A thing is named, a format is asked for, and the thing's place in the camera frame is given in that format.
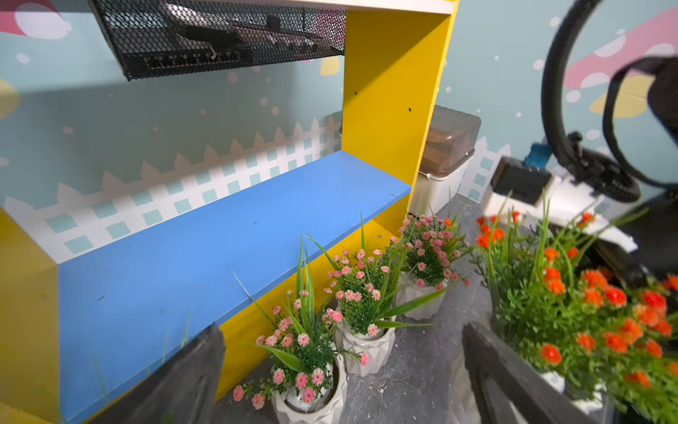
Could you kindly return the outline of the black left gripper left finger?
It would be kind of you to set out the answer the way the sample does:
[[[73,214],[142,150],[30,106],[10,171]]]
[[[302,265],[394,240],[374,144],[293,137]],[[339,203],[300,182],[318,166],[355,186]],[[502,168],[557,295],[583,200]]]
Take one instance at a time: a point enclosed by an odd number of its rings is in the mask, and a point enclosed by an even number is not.
[[[224,336],[213,324],[90,422],[210,422],[225,352]]]

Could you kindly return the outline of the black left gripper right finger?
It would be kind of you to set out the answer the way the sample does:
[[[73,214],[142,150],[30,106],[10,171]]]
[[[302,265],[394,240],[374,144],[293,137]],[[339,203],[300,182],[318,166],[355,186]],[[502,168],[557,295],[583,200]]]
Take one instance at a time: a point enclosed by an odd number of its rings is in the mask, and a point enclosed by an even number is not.
[[[462,332],[464,363],[483,423],[581,423],[583,413],[480,323]]]

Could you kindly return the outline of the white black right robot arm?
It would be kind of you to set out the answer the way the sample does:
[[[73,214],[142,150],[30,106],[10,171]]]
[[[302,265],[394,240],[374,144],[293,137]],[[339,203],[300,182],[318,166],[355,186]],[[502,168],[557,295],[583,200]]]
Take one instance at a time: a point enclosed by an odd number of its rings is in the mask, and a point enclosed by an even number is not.
[[[642,172],[623,152],[614,133],[614,107],[631,72],[653,78],[648,89],[650,110],[668,136],[677,138],[677,56],[651,54],[627,62],[609,79],[602,114],[602,132],[611,152],[605,157],[582,148],[563,124],[563,83],[570,53],[582,29],[598,7],[596,1],[577,1],[563,19],[549,48],[541,85],[541,118],[548,144],[558,164],[577,180],[615,201],[631,203],[640,196],[638,183],[657,187],[660,194],[635,210],[641,217],[625,224],[639,247],[632,254],[638,266],[656,277],[677,270],[677,185]]]

